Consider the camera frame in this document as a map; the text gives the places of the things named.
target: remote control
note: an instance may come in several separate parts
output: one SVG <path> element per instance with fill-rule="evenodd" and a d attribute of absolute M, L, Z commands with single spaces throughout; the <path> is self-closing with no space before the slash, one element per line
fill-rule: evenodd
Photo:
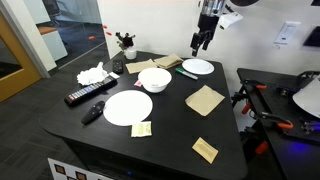
<path fill-rule="evenodd" d="M 120 59 L 113 60 L 112 62 L 112 71 L 116 74 L 123 73 L 123 62 Z"/>
<path fill-rule="evenodd" d="M 102 114 L 104 105 L 105 105 L 104 101 L 99 101 L 98 103 L 93 105 L 90 108 L 90 110 L 86 113 L 86 115 L 82 118 L 81 120 L 82 124 L 87 125 L 90 122 L 97 119 L 97 117 L 99 117 Z"/>
<path fill-rule="evenodd" d="M 102 82 L 90 84 L 64 98 L 67 105 L 73 106 L 98 94 L 100 90 L 112 88 L 117 84 L 117 80 L 111 76 L 106 77 Z"/>

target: black device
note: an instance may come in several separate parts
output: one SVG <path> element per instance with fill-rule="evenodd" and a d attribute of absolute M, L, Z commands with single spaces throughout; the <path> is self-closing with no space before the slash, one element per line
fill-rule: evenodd
<path fill-rule="evenodd" d="M 97 119 L 97 117 L 99 117 L 102 114 L 104 105 L 104 101 L 99 101 L 95 105 L 93 105 L 90 108 L 90 110 L 86 113 L 86 115 L 82 118 L 81 123 L 87 125 L 90 122 Z"/>
<path fill-rule="evenodd" d="M 117 84 L 117 80 L 111 76 L 108 76 L 102 82 L 90 84 L 72 94 L 69 94 L 67 97 L 64 98 L 64 101 L 66 102 L 67 105 L 73 106 L 98 94 L 103 89 L 112 88 L 116 84 Z"/>
<path fill-rule="evenodd" d="M 123 73 L 123 62 L 120 59 L 116 59 L 112 61 L 112 71 L 116 74 Z"/>
<path fill-rule="evenodd" d="M 204 0 L 202 11 L 198 21 L 199 32 L 194 33 L 190 47 L 192 56 L 197 56 L 199 47 L 207 50 L 210 41 L 213 39 L 216 26 L 224 8 L 225 0 Z"/>

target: wall outlet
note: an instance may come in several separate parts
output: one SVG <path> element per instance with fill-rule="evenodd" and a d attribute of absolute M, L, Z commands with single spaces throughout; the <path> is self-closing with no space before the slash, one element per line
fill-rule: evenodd
<path fill-rule="evenodd" d="M 278 34 L 275 44 L 288 44 L 289 40 L 293 36 L 297 27 L 300 25 L 300 22 L 286 21 L 281 28 L 280 33 Z"/>

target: tissue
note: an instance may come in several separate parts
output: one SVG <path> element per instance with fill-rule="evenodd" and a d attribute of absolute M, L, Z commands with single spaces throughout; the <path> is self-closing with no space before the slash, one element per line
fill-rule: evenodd
<path fill-rule="evenodd" d="M 90 85 L 93 83 L 101 82 L 109 76 L 108 72 L 103 70 L 103 63 L 99 62 L 98 66 L 86 71 L 81 71 L 77 75 L 78 83 L 82 85 Z"/>

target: marker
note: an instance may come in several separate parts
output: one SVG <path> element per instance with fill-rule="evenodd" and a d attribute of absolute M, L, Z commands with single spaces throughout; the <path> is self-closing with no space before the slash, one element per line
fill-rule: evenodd
<path fill-rule="evenodd" d="M 194 79 L 194 80 L 198 80 L 198 77 L 197 77 L 197 76 L 195 76 L 195 75 L 193 75 L 193 74 L 190 74 L 190 73 L 188 73 L 187 71 L 185 71 L 185 70 L 183 70 L 183 69 L 181 69 L 181 68 L 176 68 L 176 71 L 177 71 L 178 73 L 180 73 L 180 74 L 183 74 L 183 75 L 185 75 L 185 76 L 188 76 L 189 78 L 192 78 L 192 79 Z"/>

